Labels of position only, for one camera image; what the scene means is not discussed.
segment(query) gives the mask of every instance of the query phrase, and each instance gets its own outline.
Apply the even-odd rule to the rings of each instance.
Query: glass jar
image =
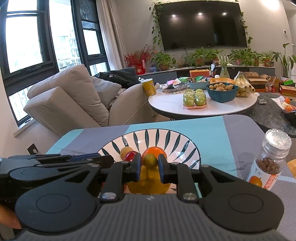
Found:
[[[287,133],[276,129],[268,130],[246,181],[270,190],[286,165],[286,156],[291,145],[292,140]]]

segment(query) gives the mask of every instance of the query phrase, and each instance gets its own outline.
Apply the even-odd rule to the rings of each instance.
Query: person's hand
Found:
[[[22,229],[16,214],[13,211],[11,211],[9,208],[1,204],[0,204],[0,223],[13,229]]]

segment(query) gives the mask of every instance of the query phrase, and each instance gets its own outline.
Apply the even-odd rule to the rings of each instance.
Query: window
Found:
[[[30,87],[83,63],[108,71],[95,0],[8,0],[0,9],[0,68],[18,125]]]
[[[49,0],[49,16],[54,51],[59,70],[81,64],[70,0]]]
[[[83,63],[91,75],[109,70],[95,0],[74,1],[74,21]]]

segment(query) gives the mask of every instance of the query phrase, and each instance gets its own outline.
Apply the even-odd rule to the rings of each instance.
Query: round white table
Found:
[[[234,100],[219,103],[212,100],[207,91],[207,107],[204,109],[189,110],[183,106],[183,93],[164,94],[157,90],[157,94],[149,97],[149,104],[152,109],[165,117],[174,120],[203,118],[227,114],[243,114],[252,109],[257,102],[257,96],[251,94],[249,97],[236,97]]]

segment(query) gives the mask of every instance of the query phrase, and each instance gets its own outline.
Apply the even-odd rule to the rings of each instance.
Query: pink tray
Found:
[[[203,108],[206,108],[207,105],[204,105],[204,106],[192,106],[192,107],[183,106],[183,107],[186,108],[186,109],[203,109]]]

